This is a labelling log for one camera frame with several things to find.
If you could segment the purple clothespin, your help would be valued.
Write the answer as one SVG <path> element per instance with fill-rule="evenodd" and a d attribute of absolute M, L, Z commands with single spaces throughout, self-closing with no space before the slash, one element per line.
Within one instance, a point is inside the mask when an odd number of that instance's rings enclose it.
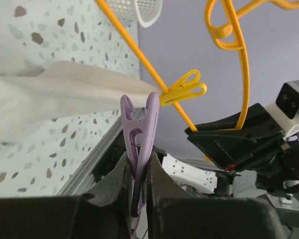
<path fill-rule="evenodd" d="M 134 106 L 126 95 L 121 97 L 121 119 L 127 157 L 130 161 L 134 188 L 131 202 L 131 216 L 138 217 L 139 207 L 145 202 L 143 183 L 146 178 L 147 163 L 151 157 L 156 126 L 159 115 L 159 96 L 150 93 L 146 101 L 145 116 L 141 119 L 133 117 Z"/>

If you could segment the white underwear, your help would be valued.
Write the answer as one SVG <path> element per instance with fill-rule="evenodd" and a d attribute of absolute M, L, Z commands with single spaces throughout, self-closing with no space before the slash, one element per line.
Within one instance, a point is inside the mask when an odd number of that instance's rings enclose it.
<path fill-rule="evenodd" d="M 127 95 L 143 108 L 161 89 L 131 76 L 68 61 L 53 63 L 35 77 L 0 77 L 0 142 L 16 144 L 48 120 L 108 112 Z"/>

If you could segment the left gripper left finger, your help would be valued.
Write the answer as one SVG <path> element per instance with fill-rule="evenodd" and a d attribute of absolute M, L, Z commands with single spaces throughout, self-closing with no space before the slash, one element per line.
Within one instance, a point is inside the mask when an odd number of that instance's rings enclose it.
<path fill-rule="evenodd" d="M 129 239 L 131 169 L 114 169 L 82 195 L 0 199 L 0 239 Z"/>

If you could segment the orange plastic hanger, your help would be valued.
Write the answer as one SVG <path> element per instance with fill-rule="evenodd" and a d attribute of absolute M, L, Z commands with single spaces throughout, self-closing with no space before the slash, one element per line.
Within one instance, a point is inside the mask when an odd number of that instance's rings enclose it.
<path fill-rule="evenodd" d="M 176 158 L 203 159 L 190 143 L 188 127 L 267 106 L 282 85 L 299 80 L 299 0 L 165 0 L 149 28 L 131 35 L 105 0 L 97 6 L 141 64 L 141 79 L 162 92 L 191 70 L 207 92 L 161 106 L 155 144 Z"/>

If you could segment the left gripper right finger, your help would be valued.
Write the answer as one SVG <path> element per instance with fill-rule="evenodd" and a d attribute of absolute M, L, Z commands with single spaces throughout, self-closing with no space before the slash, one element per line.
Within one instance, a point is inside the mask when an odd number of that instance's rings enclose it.
<path fill-rule="evenodd" d="M 198 198 L 163 170 L 156 153 L 147 166 L 150 239 L 284 239 L 280 219 L 265 200 Z"/>

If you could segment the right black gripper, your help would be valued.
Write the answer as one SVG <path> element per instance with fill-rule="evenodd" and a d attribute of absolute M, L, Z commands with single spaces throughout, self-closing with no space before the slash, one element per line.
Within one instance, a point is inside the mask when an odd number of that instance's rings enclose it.
<path fill-rule="evenodd" d="M 284 130 L 259 103 L 248 108 L 241 130 L 225 130 L 234 128 L 239 116 L 240 113 L 236 113 L 197 124 L 197 132 L 187 128 L 187 139 L 225 171 L 282 173 L 285 169 L 281 159 Z"/>

